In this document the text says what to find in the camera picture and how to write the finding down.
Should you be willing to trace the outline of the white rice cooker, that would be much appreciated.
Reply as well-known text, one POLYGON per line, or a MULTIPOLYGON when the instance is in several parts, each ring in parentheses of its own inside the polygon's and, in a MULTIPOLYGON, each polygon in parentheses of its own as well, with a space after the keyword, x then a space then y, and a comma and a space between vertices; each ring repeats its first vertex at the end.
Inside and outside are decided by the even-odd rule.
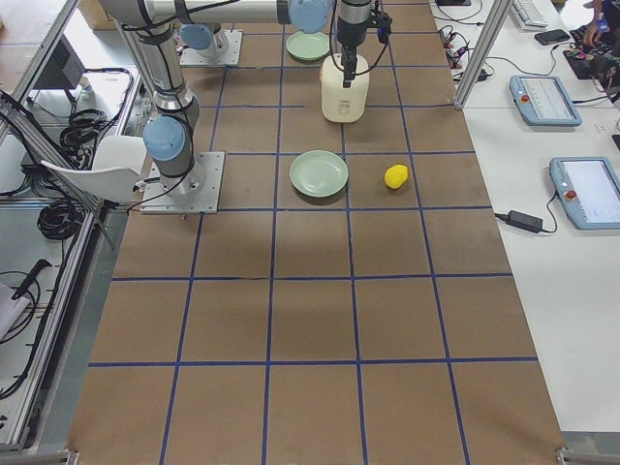
POLYGON ((368 63, 361 55, 357 56, 356 71, 364 73, 356 76, 349 87, 343 86, 343 73, 337 69, 340 53, 335 54, 335 61, 327 57, 321 68, 321 104, 324 117, 331 122, 353 123, 358 121, 365 110, 370 77, 364 73, 368 63))

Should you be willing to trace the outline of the green plate far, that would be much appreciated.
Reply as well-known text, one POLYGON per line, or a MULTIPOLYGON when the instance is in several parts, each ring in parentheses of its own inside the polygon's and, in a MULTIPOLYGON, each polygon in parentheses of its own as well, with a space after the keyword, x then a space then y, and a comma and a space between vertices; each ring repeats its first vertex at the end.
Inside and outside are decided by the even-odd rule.
POLYGON ((323 32, 307 34, 299 31, 287 39, 286 50, 290 56, 303 62, 320 60, 329 54, 329 38, 323 32))

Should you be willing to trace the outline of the green plate near lemon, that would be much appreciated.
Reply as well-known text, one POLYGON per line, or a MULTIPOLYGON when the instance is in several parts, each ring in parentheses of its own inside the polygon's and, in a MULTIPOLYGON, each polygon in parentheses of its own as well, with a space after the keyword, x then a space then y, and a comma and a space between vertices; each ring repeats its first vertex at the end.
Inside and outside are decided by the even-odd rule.
POLYGON ((312 198, 327 198, 345 187, 349 170, 337 154, 311 150, 294 158, 289 177, 299 193, 312 198))

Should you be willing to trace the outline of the yellow toy pepper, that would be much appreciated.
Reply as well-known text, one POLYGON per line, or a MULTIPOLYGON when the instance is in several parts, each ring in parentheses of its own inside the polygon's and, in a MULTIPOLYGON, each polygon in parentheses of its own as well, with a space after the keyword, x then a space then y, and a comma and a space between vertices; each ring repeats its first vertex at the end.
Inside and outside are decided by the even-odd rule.
POLYGON ((407 183, 409 168, 402 164, 390 166, 384 175, 385 185, 391 190, 397 190, 407 183))

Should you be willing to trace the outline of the white keyboard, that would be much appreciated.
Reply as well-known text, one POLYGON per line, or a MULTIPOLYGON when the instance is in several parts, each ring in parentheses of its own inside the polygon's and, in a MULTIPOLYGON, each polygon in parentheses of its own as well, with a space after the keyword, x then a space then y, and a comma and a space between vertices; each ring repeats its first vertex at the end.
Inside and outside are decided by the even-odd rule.
POLYGON ((511 17, 521 30, 542 31, 548 27, 546 18, 530 0, 512 0, 511 17))

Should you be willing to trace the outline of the teach pendant upper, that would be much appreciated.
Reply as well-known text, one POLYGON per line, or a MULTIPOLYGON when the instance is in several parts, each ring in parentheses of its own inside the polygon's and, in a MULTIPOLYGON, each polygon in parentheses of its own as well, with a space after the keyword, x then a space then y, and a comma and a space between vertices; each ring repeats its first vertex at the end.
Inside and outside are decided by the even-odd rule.
POLYGON ((577 127, 582 123, 563 82, 556 76, 512 76, 509 89, 527 125, 577 127))

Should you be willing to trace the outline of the teach pendant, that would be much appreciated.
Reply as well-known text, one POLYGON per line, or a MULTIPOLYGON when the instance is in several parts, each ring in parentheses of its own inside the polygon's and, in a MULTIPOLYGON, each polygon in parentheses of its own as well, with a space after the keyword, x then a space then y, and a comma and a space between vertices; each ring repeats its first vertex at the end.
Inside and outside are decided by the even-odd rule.
POLYGON ((577 127, 582 123, 563 82, 556 76, 512 76, 509 89, 527 125, 577 127))
POLYGON ((619 179, 606 157, 552 158, 549 175, 577 229, 619 229, 619 179))

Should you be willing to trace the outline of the black smartphone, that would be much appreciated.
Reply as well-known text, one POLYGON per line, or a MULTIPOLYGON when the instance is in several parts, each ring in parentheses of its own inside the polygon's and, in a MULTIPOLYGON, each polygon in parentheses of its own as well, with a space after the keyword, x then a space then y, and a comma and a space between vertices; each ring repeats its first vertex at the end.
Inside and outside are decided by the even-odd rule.
POLYGON ((556 45, 569 41, 572 36, 562 29, 542 31, 534 35, 534 39, 543 46, 556 45))

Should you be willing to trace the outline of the black power adapter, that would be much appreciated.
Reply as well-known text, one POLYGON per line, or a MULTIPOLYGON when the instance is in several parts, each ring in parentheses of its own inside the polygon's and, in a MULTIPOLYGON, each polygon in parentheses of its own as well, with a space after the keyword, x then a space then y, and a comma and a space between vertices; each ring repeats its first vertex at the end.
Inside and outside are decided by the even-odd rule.
POLYGON ((512 227, 530 232, 541 233, 543 231, 543 219, 519 211, 511 210, 507 214, 506 223, 512 227))

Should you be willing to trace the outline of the white plastic chair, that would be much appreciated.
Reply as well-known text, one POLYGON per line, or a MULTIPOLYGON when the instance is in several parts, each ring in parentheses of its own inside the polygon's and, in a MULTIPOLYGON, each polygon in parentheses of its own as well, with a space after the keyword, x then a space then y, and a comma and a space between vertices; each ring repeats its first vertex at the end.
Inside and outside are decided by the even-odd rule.
POLYGON ((108 136, 99 143, 90 170, 70 170, 46 160, 42 165, 82 192, 123 204, 133 199, 146 154, 141 137, 108 136))

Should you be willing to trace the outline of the cardboard box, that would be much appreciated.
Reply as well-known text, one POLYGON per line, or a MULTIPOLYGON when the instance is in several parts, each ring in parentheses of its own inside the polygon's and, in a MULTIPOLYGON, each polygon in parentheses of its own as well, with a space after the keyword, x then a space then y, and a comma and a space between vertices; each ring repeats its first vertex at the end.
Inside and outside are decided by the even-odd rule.
POLYGON ((115 20, 108 15, 98 0, 83 0, 79 8, 87 25, 93 31, 116 29, 115 20))

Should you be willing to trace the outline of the teach pendant lower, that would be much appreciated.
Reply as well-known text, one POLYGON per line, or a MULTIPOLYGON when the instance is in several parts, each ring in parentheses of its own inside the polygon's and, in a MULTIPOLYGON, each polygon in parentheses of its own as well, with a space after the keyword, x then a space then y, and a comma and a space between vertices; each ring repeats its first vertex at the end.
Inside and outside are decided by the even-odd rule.
POLYGON ((619 229, 619 179, 606 157, 552 158, 549 175, 577 229, 619 229))

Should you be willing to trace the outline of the aluminium frame post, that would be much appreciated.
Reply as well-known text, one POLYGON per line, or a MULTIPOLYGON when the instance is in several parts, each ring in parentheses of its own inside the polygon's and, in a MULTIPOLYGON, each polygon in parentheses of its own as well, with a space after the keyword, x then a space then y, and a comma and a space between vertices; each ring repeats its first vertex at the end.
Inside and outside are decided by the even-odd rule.
POLYGON ((511 4, 511 0, 497 0, 493 2, 478 36, 474 51, 468 60, 467 68, 456 89, 453 100, 453 106, 456 109, 465 108, 466 102, 475 84, 478 82, 484 61, 506 20, 511 4))

